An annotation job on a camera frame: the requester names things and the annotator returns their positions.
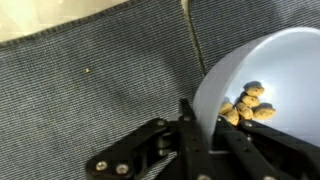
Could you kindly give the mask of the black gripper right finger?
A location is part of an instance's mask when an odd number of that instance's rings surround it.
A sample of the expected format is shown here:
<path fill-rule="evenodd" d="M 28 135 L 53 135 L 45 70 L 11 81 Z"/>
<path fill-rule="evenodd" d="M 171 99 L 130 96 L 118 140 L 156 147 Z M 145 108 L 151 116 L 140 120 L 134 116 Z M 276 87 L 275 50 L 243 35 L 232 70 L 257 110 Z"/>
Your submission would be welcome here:
<path fill-rule="evenodd" d="M 295 180 L 269 163 L 247 136 L 222 116 L 215 126 L 214 150 L 225 152 L 232 162 L 239 162 L 239 166 L 231 168 L 237 180 Z"/>

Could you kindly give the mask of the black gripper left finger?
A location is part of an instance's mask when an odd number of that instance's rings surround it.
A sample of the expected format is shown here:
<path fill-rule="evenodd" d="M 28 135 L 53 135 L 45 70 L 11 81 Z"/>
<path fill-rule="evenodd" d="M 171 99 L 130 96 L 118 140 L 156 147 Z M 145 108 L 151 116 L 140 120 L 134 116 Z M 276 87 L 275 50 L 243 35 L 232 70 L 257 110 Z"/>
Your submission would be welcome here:
<path fill-rule="evenodd" d="M 187 99 L 179 100 L 179 113 L 179 156 L 182 158 L 185 180 L 215 180 L 208 148 Z"/>

